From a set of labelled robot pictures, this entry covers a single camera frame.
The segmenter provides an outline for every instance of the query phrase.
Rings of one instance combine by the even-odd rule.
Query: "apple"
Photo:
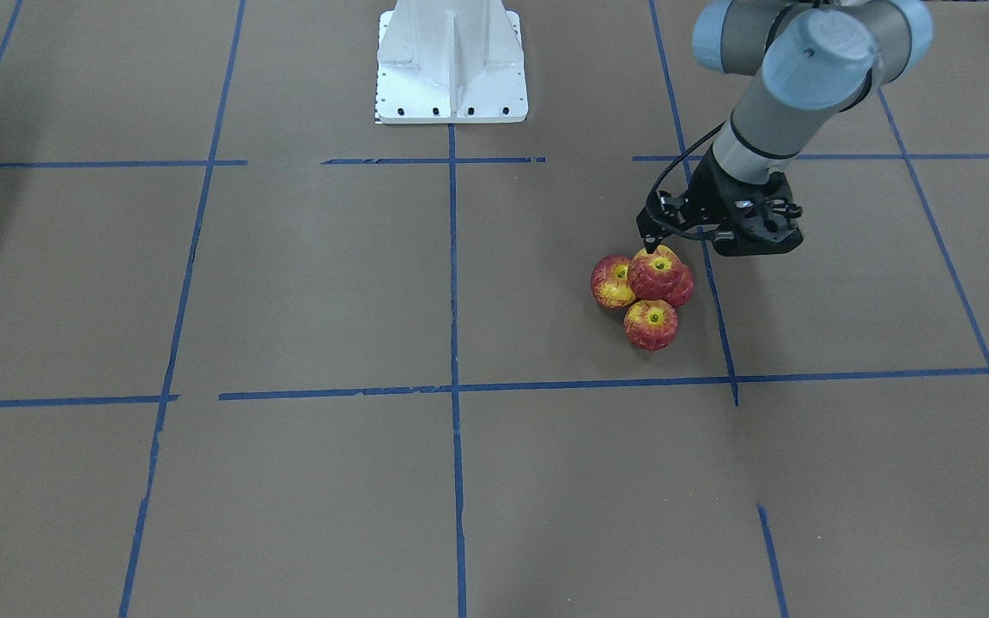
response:
[[[635,293],[628,285],[628,264],[631,263],[631,257],[610,255],[593,267],[590,292],[598,305],[605,309],[620,309],[635,302]]]
[[[678,285],[663,297],[663,300],[675,309],[689,302],[689,298],[694,294],[694,271],[685,263],[680,263],[679,267],[682,269],[682,278],[679,278]]]
[[[636,348],[657,352],[674,342],[678,312],[664,300],[641,300],[624,314],[624,333]]]
[[[660,300],[678,285],[682,269],[676,253],[659,245],[655,253],[640,249],[628,266],[628,285],[644,300]]]

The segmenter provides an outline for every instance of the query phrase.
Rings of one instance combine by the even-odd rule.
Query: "gray floor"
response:
[[[745,88],[703,3],[512,0],[455,130],[391,5],[0,0],[0,617],[989,618],[989,3],[653,355],[587,278]]]

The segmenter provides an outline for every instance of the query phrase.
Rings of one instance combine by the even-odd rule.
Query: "white plastic bracket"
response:
[[[502,0],[397,0],[380,16],[376,120],[521,122],[521,19]]]

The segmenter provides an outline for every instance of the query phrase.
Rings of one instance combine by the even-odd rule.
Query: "red apple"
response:
[[[659,300],[670,293],[682,278],[682,261],[664,245],[655,253],[640,249],[628,266],[628,285],[632,292],[644,300]]]
[[[641,300],[624,314],[624,333],[636,348],[657,352],[674,342],[678,312],[664,300]]]
[[[682,269],[682,278],[678,279],[678,285],[674,286],[674,289],[663,298],[664,301],[670,302],[670,306],[674,306],[675,309],[689,302],[689,298],[694,294],[694,271],[685,263],[682,263],[680,269]]]
[[[628,286],[628,264],[631,263],[632,258],[610,255],[593,267],[590,292],[598,305],[605,309],[620,309],[635,302],[635,293]]]

